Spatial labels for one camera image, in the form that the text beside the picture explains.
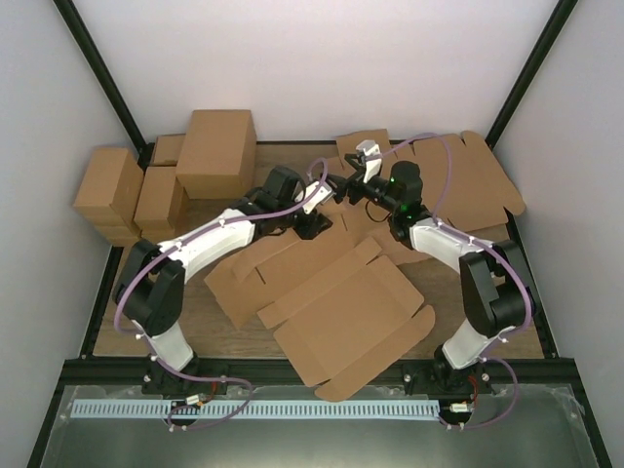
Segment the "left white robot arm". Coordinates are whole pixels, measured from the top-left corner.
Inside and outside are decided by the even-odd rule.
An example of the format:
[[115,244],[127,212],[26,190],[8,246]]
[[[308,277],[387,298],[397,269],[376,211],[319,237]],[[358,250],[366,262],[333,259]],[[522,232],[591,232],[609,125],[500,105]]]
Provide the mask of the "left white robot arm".
[[112,291],[113,324],[128,318],[130,332],[149,346],[165,371],[166,383],[179,394],[191,392],[199,370],[195,354],[179,325],[186,283],[202,269],[252,243],[293,230],[310,240],[329,229],[331,221],[319,206],[335,191],[329,166],[319,158],[319,175],[301,177],[288,167],[272,169],[262,186],[248,191],[215,219],[160,243],[141,239],[130,250]]

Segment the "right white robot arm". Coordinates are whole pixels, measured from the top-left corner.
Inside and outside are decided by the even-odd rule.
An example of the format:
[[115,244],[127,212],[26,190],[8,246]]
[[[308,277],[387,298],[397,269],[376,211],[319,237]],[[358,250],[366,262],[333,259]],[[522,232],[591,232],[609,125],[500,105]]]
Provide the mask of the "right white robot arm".
[[395,163],[390,176],[380,175],[381,159],[349,154],[349,177],[327,175],[336,202],[362,199],[388,214],[393,238],[454,270],[460,279],[465,319],[438,347],[433,379],[447,393],[468,380],[468,368],[482,362],[488,350],[527,328],[542,303],[521,248],[513,241],[493,243],[459,231],[430,213],[422,200],[423,181],[417,164]]

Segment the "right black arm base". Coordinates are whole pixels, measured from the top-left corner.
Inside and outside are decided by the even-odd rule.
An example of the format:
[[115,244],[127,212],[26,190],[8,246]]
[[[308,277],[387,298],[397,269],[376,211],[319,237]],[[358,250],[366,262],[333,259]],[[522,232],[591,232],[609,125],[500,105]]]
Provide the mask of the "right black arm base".
[[468,397],[474,389],[479,395],[491,393],[491,385],[482,380],[481,364],[453,370],[437,360],[409,360],[401,365],[401,373],[405,390],[410,394],[442,399]]

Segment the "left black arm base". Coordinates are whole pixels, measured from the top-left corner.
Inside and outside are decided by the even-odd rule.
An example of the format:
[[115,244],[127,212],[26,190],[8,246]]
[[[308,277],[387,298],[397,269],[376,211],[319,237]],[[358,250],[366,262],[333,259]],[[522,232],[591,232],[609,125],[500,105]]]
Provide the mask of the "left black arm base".
[[[218,377],[226,374],[228,366],[209,364],[207,360],[195,356],[190,363],[182,369],[181,373],[202,377]],[[160,395],[167,399],[186,398],[195,394],[223,395],[228,383],[196,382],[187,380],[165,370],[157,362],[149,362],[145,375],[148,381],[142,383],[142,393],[144,395]]]

